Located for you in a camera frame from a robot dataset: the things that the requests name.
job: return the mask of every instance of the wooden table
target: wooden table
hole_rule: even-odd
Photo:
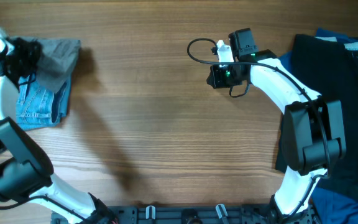
[[[351,0],[5,2],[10,35],[81,39],[70,114],[29,134],[56,174],[108,205],[265,203],[281,184],[279,109],[253,86],[237,99],[212,89],[189,41],[250,27],[260,50],[281,55],[318,27],[358,36]],[[193,52],[215,60],[210,48]],[[49,221],[34,204],[0,211],[0,223]]]

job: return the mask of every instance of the gray cloth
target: gray cloth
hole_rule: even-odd
[[[81,41],[76,39],[20,38],[26,41],[36,40],[42,45],[41,57],[37,63],[37,81],[46,89],[57,93],[74,70]]]

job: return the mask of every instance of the black cloth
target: black cloth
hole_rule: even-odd
[[[328,180],[318,187],[332,190],[358,201],[358,50],[344,44],[297,35],[291,56],[292,74],[324,97],[342,103],[347,152]],[[286,167],[282,154],[276,168]]]

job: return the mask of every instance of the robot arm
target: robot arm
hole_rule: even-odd
[[[271,51],[258,52],[250,29],[230,34],[229,40],[231,45],[219,40],[216,48],[213,48],[220,64],[211,66],[207,83],[213,88],[233,88],[246,80],[248,85],[251,83],[261,89],[284,114],[282,151],[288,167],[281,187],[270,201],[268,219],[270,223],[294,222],[308,208],[308,200],[319,177],[324,177],[329,168],[322,139],[318,137],[320,133],[315,131],[317,122],[312,116],[310,103],[319,108],[319,116],[325,120],[324,129],[329,136],[328,154],[332,164],[346,153],[341,103],[338,100],[324,101],[320,93],[308,88],[288,72]],[[239,62],[261,63],[268,67],[236,65],[234,58]],[[288,77],[277,72],[277,69]],[[312,102],[289,78],[305,91]]]
[[[31,55],[39,55],[40,50],[37,43],[23,44],[28,45],[12,44],[0,28],[0,154],[6,150],[12,153],[12,158],[0,164],[0,201],[37,203],[61,214],[69,223],[117,223],[115,214],[100,200],[74,189],[54,174],[46,153],[16,124],[18,80],[34,72],[26,62],[36,62],[37,58],[26,58],[15,47],[28,47]],[[19,64],[16,60],[24,61],[24,67],[13,66],[16,69],[7,72],[7,64]]]

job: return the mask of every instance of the denim fabric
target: denim fabric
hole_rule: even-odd
[[[19,83],[26,82],[31,76],[21,78]],[[68,97],[71,78],[57,93],[39,85],[38,81],[21,85],[16,103],[16,118],[23,130],[51,127],[67,115]]]

